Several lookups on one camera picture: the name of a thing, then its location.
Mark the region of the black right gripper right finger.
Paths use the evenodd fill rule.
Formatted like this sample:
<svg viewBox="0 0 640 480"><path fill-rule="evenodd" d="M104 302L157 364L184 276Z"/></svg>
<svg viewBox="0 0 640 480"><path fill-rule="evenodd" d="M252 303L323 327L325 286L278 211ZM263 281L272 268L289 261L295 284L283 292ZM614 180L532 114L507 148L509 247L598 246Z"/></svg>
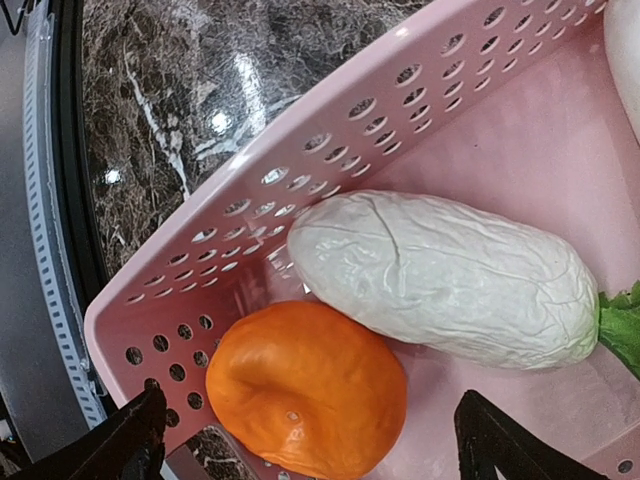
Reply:
<svg viewBox="0 0 640 480"><path fill-rule="evenodd" d="M462 480L605 477L542 442L475 390L463 394L454 425Z"/></svg>

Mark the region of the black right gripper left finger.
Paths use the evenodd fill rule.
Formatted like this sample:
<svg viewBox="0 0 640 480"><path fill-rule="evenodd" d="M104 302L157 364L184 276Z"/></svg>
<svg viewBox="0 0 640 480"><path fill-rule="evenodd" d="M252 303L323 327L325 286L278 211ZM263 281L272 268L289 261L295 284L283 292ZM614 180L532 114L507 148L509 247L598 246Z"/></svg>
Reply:
<svg viewBox="0 0 640 480"><path fill-rule="evenodd" d="M167 402L143 391L72 445L72 479L160 479Z"/></svg>

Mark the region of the white radish toy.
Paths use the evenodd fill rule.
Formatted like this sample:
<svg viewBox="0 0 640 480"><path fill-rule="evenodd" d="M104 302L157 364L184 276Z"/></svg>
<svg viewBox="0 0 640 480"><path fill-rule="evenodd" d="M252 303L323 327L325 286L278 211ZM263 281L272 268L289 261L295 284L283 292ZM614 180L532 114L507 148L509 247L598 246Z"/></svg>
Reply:
<svg viewBox="0 0 640 480"><path fill-rule="evenodd" d="M318 299L388 337L502 369L560 368L597 345L639 369L639 293L600 293L564 239L429 195L324 200L287 248Z"/></svg>

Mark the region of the orange tangerine toy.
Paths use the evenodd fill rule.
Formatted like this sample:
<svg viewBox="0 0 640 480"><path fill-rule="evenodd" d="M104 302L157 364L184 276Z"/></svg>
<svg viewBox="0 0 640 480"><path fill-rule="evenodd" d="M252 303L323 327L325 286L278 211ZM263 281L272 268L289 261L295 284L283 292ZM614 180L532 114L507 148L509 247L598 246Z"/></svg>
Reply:
<svg viewBox="0 0 640 480"><path fill-rule="evenodd" d="M385 341L316 302L275 303L234 323L205 386L216 417L247 450L321 479L366 476L407 414L407 376Z"/></svg>

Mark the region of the pink plastic basket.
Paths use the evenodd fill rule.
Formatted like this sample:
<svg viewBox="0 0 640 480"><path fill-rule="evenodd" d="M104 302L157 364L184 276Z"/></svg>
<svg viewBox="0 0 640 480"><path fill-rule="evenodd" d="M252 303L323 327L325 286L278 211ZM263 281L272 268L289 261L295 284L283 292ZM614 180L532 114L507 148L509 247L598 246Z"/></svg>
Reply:
<svg viewBox="0 0 640 480"><path fill-rule="evenodd" d="M437 1L280 115L89 306L113 400L159 385L163 473L207 477L205 368L224 332L307 299L292 221L354 189L426 193L552 232L616 294L639 277L639 145L608 68L604 1Z"/></svg>

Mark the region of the white radish with green leaf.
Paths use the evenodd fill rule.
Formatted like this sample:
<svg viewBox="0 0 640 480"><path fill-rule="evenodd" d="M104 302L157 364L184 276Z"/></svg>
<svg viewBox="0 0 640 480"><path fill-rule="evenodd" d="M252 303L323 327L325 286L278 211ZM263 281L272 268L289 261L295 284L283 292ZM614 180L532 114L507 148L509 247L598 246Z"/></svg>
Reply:
<svg viewBox="0 0 640 480"><path fill-rule="evenodd" d="M639 140L639 0L607 3L604 44L617 93Z"/></svg>

